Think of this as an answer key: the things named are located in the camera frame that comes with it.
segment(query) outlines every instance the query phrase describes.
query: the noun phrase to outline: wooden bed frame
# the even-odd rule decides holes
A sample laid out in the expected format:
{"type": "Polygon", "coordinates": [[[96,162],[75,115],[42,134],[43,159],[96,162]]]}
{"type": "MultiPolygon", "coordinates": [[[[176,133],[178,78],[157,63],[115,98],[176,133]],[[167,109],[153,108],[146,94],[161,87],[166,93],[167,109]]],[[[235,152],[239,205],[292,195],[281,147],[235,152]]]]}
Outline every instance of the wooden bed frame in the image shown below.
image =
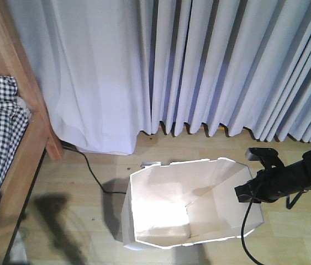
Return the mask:
{"type": "Polygon", "coordinates": [[[4,0],[0,0],[0,75],[14,76],[32,119],[0,189],[0,264],[7,253],[41,156],[62,159],[63,149],[50,124],[43,96],[4,0]]]}

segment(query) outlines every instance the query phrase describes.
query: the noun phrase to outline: curtain pleat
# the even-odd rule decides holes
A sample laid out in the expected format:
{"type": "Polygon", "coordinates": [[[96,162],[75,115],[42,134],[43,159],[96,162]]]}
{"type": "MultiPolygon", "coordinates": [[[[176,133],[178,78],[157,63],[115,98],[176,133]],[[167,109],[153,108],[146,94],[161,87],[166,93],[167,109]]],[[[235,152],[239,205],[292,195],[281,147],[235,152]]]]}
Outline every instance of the curtain pleat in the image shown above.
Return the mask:
{"type": "Polygon", "coordinates": [[[82,150],[132,153],[160,123],[311,142],[311,0],[8,4],[54,130],[82,150]]]}
{"type": "Polygon", "coordinates": [[[259,140],[311,141],[311,1],[186,1],[178,27],[174,2],[156,4],[153,30],[168,42],[156,40],[155,62],[166,63],[154,67],[149,133],[163,121],[175,136],[184,123],[190,133],[207,124],[209,136],[222,124],[230,136],[249,128],[259,140]]]}

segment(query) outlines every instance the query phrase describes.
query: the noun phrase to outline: power cord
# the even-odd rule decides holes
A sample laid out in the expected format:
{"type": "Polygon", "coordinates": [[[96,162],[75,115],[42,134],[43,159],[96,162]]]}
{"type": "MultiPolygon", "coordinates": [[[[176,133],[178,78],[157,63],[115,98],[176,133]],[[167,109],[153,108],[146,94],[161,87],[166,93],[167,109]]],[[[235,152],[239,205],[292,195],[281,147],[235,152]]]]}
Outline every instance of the power cord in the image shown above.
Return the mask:
{"type": "Polygon", "coordinates": [[[108,190],[105,190],[105,188],[102,186],[102,184],[101,184],[100,181],[97,179],[97,177],[95,176],[94,172],[92,171],[87,156],[86,156],[83,152],[79,151],[77,148],[75,148],[75,147],[73,147],[73,146],[67,146],[66,144],[62,143],[62,147],[63,147],[63,149],[66,149],[66,150],[69,150],[69,151],[73,151],[73,152],[75,152],[75,153],[79,153],[80,155],[82,155],[82,156],[85,158],[85,161],[87,162],[87,165],[88,165],[88,168],[89,168],[89,171],[90,171],[91,175],[93,176],[93,178],[95,179],[95,181],[99,184],[101,190],[102,190],[105,194],[126,194],[126,192],[110,192],[110,191],[108,191],[108,190]]]}
{"type": "Polygon", "coordinates": [[[262,185],[262,183],[260,183],[260,184],[257,186],[257,188],[256,188],[256,190],[255,190],[255,192],[254,192],[254,194],[253,194],[253,196],[252,196],[252,198],[251,198],[251,200],[250,200],[249,207],[247,208],[247,211],[246,211],[246,214],[245,214],[245,217],[244,217],[243,225],[241,226],[241,244],[242,244],[242,246],[243,246],[243,249],[244,249],[246,255],[247,255],[254,263],[256,263],[257,265],[264,265],[264,264],[261,263],[261,262],[259,262],[258,260],[256,260],[256,259],[253,257],[253,255],[251,255],[251,253],[249,252],[249,250],[247,249],[246,244],[245,244],[245,239],[244,239],[244,229],[245,229],[245,224],[246,224],[246,221],[247,221],[247,217],[249,216],[249,212],[250,212],[250,210],[251,210],[251,206],[252,206],[252,204],[254,203],[254,200],[255,200],[255,198],[256,198],[257,192],[259,191],[261,185],[262,185]]]}

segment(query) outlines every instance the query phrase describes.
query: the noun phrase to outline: laminate flooring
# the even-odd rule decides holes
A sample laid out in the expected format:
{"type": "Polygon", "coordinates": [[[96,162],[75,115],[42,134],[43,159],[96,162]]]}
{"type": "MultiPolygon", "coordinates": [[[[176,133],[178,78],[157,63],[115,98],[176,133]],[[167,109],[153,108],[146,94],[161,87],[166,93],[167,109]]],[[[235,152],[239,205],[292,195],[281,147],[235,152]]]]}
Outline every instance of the laminate flooring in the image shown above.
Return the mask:
{"type": "MultiPolygon", "coordinates": [[[[272,147],[285,165],[301,160],[311,144],[287,138],[284,142],[258,142],[244,130],[226,137],[204,131],[178,137],[140,133],[134,154],[129,156],[88,153],[91,167],[108,190],[126,191],[129,175],[144,161],[198,160],[228,157],[247,164],[253,176],[262,168],[248,161],[248,147],[272,147]]],[[[31,265],[104,264],[253,264],[238,238],[170,250],[133,251],[123,247],[120,213],[124,195],[103,194],[84,158],[66,151],[62,161],[46,155],[19,231],[31,265]]],[[[263,264],[311,264],[311,191],[303,194],[292,210],[285,199],[262,203],[265,223],[246,237],[252,255],[263,264]]]]}

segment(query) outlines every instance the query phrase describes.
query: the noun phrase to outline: white curtain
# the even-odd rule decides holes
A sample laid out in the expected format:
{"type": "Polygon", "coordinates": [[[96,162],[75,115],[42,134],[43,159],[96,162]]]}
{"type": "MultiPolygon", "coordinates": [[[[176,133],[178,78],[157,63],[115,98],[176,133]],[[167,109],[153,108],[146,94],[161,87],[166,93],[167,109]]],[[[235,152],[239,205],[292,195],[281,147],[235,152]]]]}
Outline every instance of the white curtain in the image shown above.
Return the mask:
{"type": "Polygon", "coordinates": [[[57,135],[130,154],[159,122],[311,142],[311,1],[9,0],[57,135]]]}

